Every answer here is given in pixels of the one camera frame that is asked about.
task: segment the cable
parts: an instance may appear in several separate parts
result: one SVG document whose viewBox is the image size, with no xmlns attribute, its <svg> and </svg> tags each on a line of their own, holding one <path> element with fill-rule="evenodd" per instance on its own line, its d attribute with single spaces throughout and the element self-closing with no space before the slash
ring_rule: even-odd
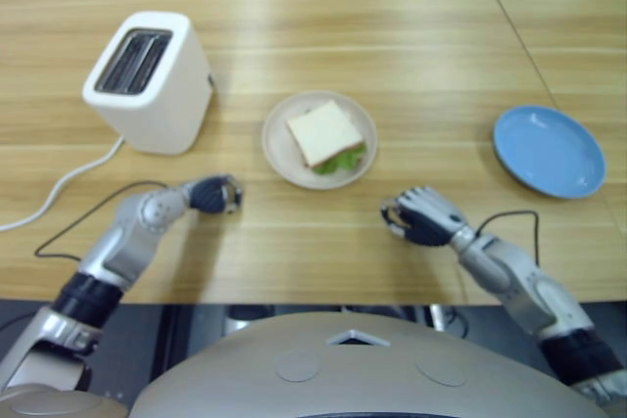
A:
<svg viewBox="0 0 627 418">
<path fill-rule="evenodd" d="M 35 313 L 37 313 L 37 310 L 34 310 L 33 312 L 23 313 L 22 315 L 18 315 L 16 317 L 13 317 L 10 320 L 7 320 L 3 324 L 0 324 L 0 333 L 5 331 L 7 328 L 15 325 L 16 323 L 21 322 L 22 320 L 26 320 L 27 318 L 30 318 L 30 317 L 34 316 Z"/>
<path fill-rule="evenodd" d="M 68 232 L 70 232 L 80 222 L 85 220 L 87 217 L 89 217 L 91 214 L 96 212 L 98 209 L 100 209 L 102 206 L 104 206 L 106 203 L 108 203 L 110 200 L 112 200 L 113 198 L 115 198 L 119 194 L 121 194 L 121 193 L 123 193 L 123 192 L 125 192 L 125 191 L 127 191 L 127 190 L 129 190 L 131 188 L 134 188 L 136 186 L 143 186 L 143 185 L 154 185 L 154 186 L 159 186 L 161 188 L 168 188 L 168 185 L 166 183 L 163 183 L 161 181 L 153 181 L 153 180 L 135 181 L 133 183 L 129 183 L 127 185 L 124 185 L 121 188 L 119 188 L 118 190 L 114 191 L 112 194 L 110 194 L 108 197 L 106 197 L 104 200 L 102 200 L 96 206 L 94 206 L 93 208 L 88 210 L 85 214 L 83 214 L 77 220 L 72 222 L 65 229 L 61 230 L 56 235 L 54 235 L 50 239 L 46 240 L 43 244 L 41 244 L 35 250 L 34 255 L 37 256 L 38 258 L 67 258 L 67 259 L 72 259 L 74 261 L 80 261 L 80 258 L 78 256 L 76 256 L 76 255 L 71 255 L 71 254 L 43 254 L 41 251 L 43 249 L 45 249 L 46 247 L 48 247 L 50 244 L 52 244 L 55 240 L 57 240 L 60 237 L 62 237 L 64 234 L 67 234 Z"/>
<path fill-rule="evenodd" d="M 456 320 L 459 320 L 462 326 L 460 338 L 464 339 L 468 336 L 468 332 L 470 331 L 470 322 L 465 315 L 460 313 L 455 307 L 451 307 L 451 309 L 447 312 L 447 326 L 452 325 Z"/>
<path fill-rule="evenodd" d="M 29 217 L 25 217 L 22 220 L 18 220 L 17 222 L 12 222 L 10 224 L 0 225 L 0 232 L 6 232 L 7 230 L 17 229 L 18 227 L 22 227 L 24 225 L 30 224 L 33 220 L 36 220 L 39 217 L 41 217 L 43 214 L 46 213 L 46 211 L 55 202 L 55 200 L 57 199 L 57 196 L 59 195 L 59 193 L 61 192 L 61 190 L 63 189 L 66 183 L 68 183 L 70 180 L 72 180 L 76 176 L 79 176 L 81 173 L 84 173 L 85 171 L 89 171 L 92 168 L 95 168 L 97 166 L 102 165 L 103 163 L 108 162 L 118 152 L 118 150 L 120 149 L 123 143 L 124 143 L 124 138 L 121 137 L 120 139 L 118 139 L 116 144 L 114 144 L 114 147 L 111 148 L 111 150 L 107 153 L 106 156 L 92 163 L 88 163 L 86 165 L 80 166 L 79 168 L 75 168 L 69 173 L 66 173 L 64 176 L 62 176 L 59 179 L 59 181 L 57 181 L 57 183 L 55 183 L 55 186 L 52 187 L 52 190 L 50 191 L 48 198 L 46 199 L 44 204 L 41 206 L 41 208 L 39 208 L 35 213 L 31 214 Z"/>
<path fill-rule="evenodd" d="M 504 217 L 506 215 L 523 215 L 529 214 L 534 217 L 533 224 L 533 244 L 534 244 L 534 252 L 536 256 L 536 266 L 540 267 L 540 215 L 531 209 L 523 209 L 523 210 L 507 210 L 505 212 L 497 212 L 494 215 L 491 215 L 486 220 L 481 222 L 479 228 L 477 229 L 477 237 L 481 236 L 481 232 L 485 229 L 486 225 L 492 222 L 494 219 L 498 219 L 499 217 Z"/>
</svg>

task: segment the wooden table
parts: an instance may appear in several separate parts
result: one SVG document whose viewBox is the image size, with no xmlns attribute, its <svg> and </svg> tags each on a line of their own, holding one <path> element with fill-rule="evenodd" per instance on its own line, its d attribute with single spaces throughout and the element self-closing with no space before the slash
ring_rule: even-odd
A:
<svg viewBox="0 0 627 418">
<path fill-rule="evenodd" d="M 187 154 L 125 147 L 68 186 L 28 227 L 0 234 L 0 296 L 53 298 L 75 266 L 33 249 L 105 195 L 138 179 L 178 183 L 231 172 L 243 211 L 189 217 L 166 236 L 130 302 L 486 303 L 449 249 L 394 238 L 383 198 L 430 185 L 477 224 L 540 212 L 544 269 L 581 301 L 627 298 L 625 0 L 0 0 L 0 221 L 39 207 L 53 183 L 116 140 L 80 98 L 121 21 L 177 11 L 198 30 L 217 77 Z M 292 186 L 266 163 L 265 117 L 283 98 L 331 89 L 375 120 L 380 149 L 358 182 Z M 534 103 L 583 121 L 608 161 L 607 182 L 581 201 L 514 181 L 491 144 L 502 112 Z M 54 245 L 84 255 L 114 205 Z M 530 220 L 491 227 L 531 252 Z"/>
</svg>

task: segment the bread slice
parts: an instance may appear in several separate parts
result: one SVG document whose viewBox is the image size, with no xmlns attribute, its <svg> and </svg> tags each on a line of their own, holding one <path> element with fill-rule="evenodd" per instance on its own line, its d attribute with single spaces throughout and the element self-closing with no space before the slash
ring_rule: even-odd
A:
<svg viewBox="0 0 627 418">
<path fill-rule="evenodd" d="M 287 127 L 309 167 L 325 163 L 363 142 L 358 129 L 333 100 L 304 115 L 288 119 Z"/>
</svg>

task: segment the sandwich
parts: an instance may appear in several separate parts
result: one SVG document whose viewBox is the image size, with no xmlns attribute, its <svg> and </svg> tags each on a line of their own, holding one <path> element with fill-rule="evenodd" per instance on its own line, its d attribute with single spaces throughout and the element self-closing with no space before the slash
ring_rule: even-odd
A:
<svg viewBox="0 0 627 418">
<path fill-rule="evenodd" d="M 305 165 L 320 175 L 357 167 L 366 151 L 362 134 L 333 100 L 287 121 Z"/>
</svg>

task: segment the plate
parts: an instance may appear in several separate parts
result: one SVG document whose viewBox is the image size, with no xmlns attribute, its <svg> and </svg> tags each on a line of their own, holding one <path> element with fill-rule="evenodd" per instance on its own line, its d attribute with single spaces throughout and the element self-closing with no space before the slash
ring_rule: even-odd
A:
<svg viewBox="0 0 627 418">
<path fill-rule="evenodd" d="M 318 175 L 305 166 L 305 161 L 294 137 L 287 128 L 287 120 L 300 116 L 329 100 L 351 117 L 366 145 L 366 152 L 352 170 L 338 168 L 328 175 Z M 262 136 L 265 157 L 269 164 L 286 180 L 312 190 L 331 190 L 357 180 L 370 168 L 376 157 L 378 138 L 374 121 L 355 100 L 339 93 L 319 90 L 302 92 L 279 103 L 265 120 Z"/>
<path fill-rule="evenodd" d="M 605 157 L 595 137 L 572 117 L 526 105 L 505 112 L 494 128 L 503 165 L 520 181 L 557 198 L 585 198 L 605 179 Z"/>
</svg>

